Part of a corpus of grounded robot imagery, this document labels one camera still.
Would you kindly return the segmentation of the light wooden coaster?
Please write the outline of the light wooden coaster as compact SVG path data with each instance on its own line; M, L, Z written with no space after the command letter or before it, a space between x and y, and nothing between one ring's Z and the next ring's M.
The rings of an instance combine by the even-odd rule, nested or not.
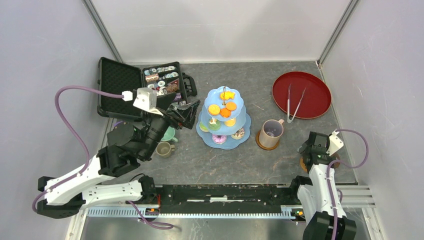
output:
M300 167L301 167L301 169L302 169L305 173L308 173L308 169L307 169L307 167L306 167L306 164L304 163L304 158L303 158L303 157L301 157L301 158L300 158L299 163L300 163Z

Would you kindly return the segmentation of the green teacup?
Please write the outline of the green teacup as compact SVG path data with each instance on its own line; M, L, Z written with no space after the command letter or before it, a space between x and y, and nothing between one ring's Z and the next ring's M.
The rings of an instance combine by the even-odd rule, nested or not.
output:
M172 141L172 142L177 143L179 140L175 137L175 135L176 135L176 129L173 128L173 127L171 127L171 126L169 126L167 128L167 130L165 131L165 133L164 133L161 141L162 142Z

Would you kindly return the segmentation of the pink mug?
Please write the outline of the pink mug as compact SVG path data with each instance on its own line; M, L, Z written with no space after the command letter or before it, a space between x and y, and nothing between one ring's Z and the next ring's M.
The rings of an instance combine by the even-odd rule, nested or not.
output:
M285 121L283 119L269 119L264 122L260 130L264 131L271 137L281 138L284 133L284 122Z

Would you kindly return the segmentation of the dark brown wooden coaster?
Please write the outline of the dark brown wooden coaster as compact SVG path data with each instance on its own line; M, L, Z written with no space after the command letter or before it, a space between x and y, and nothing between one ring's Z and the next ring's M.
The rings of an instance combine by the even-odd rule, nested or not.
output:
M332 159L333 159L333 160L335 160L335 161L339 161L339 160L340 160L340 155L339 155L338 153L334 153L334 154L332 154L332 155L331 155L331 157L332 157ZM339 166L340 166L340 163L339 163L339 162L336 162L336 163L334 163L334 164L332 165L332 168L337 169Z

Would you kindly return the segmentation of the orange round cookie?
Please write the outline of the orange round cookie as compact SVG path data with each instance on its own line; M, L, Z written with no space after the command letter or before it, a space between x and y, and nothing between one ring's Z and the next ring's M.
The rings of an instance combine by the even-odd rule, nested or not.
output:
M221 108L217 104L211 104L211 105L208 106L207 111L210 115L217 116L217 115L220 114Z

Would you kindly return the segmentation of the green cupcake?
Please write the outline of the green cupcake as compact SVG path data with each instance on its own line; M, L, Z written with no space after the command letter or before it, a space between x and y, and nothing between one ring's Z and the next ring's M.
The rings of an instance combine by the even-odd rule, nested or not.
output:
M210 118L208 122L208 128L210 131L218 131L221 128L221 121L216 118Z

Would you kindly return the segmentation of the small olive cup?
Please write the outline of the small olive cup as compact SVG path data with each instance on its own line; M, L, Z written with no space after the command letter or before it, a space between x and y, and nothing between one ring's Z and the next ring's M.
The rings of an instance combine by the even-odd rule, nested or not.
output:
M162 141L160 142L155 151L156 153L162 157L162 158L169 158L173 151L175 151L176 147L173 144L170 144L169 142Z

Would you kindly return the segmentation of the orange chip cookie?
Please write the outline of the orange chip cookie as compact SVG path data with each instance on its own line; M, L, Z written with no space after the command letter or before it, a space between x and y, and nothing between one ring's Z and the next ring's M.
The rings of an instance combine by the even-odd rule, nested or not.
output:
M231 110L229 110L229 109L227 109L227 108L222 108L222 109L220 110L220 115L221 115L223 118L229 118L229 117L231 116L231 114L232 114L232 111L231 111Z

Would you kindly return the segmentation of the blue three-tier cake stand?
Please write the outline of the blue three-tier cake stand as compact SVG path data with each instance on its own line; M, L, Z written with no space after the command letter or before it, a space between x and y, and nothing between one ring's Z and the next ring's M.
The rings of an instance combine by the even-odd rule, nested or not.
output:
M235 92L236 95L234 97L234 99L229 99L229 100L221 100L220 99L220 93L224 92L224 91L232 91ZM228 102L234 102L237 105L237 108L235 111L231 112L231 116L228 118L224 118L222 117L220 114L219 115L210 115L208 113L208 106L215 104L220 106L220 108L226 108L226 103ZM208 127L208 123L209 120L211 118L215 118L219 121L221 121L221 128L217 131L212 131L209 130L209 132L203 132L200 128L199 128L199 122L202 122L206 127ZM235 118L236 119L236 124L232 127L228 127L224 124L225 121ZM247 109L244 105L244 100L241 96L241 94L239 93L238 90L234 89L234 88L230 88L227 86L221 86L219 88L215 88L209 91L202 110L199 113L198 116L198 123L196 125L196 131L198 133L198 135L202 138L203 142L208 145L211 148L219 148L219 149L223 149L223 150L232 150L236 147L238 147L241 143L245 142L249 136L250 136L250 126L251 126L251 118L247 113ZM233 139L231 138L231 135L234 134L238 129L240 128L244 128L245 129L245 135L243 138L241 139ZM213 142L212 140L212 134L215 135L226 135L227 136L227 140L225 143L223 144L216 144Z

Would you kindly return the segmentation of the pink frosted donut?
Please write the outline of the pink frosted donut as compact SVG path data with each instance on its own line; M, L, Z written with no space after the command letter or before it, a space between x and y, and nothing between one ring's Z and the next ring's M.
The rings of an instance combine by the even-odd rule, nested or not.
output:
M220 134L212 134L212 141L215 144L222 145L223 143L225 143L227 141L227 136L226 135L220 135Z

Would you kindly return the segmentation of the small orange cookie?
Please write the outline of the small orange cookie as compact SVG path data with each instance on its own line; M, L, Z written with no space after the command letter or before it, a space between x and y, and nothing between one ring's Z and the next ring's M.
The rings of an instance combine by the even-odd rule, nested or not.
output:
M235 111L237 109L237 104L234 102L227 102L225 104L225 108L231 112Z

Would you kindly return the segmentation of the yellow cupcake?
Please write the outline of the yellow cupcake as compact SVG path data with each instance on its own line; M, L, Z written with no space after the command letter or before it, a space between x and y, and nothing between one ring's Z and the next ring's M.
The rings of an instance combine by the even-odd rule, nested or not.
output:
M236 124L237 120L235 118L231 118L224 122L224 125L227 127L233 127Z

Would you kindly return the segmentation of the white sprinkled donut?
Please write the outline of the white sprinkled donut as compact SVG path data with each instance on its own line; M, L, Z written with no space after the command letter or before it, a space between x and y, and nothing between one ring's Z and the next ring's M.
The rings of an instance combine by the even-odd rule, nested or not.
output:
M235 133L230 135L231 138L235 139L235 140L240 140L245 136L245 128L241 127L239 128Z

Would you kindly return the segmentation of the green frosted donut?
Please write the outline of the green frosted donut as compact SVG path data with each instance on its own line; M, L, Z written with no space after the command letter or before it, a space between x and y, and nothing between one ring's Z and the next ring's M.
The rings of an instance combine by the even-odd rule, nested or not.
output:
M199 122L199 128L201 131L208 133L210 130L201 121Z

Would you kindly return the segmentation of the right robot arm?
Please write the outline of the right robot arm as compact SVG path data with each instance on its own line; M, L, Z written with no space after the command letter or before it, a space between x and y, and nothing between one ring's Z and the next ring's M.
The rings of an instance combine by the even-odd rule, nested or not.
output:
M342 208L334 178L334 153L343 145L335 132L327 135L311 131L298 149L308 176L297 176L288 196L302 205L304 240L353 240L356 236L357 225Z

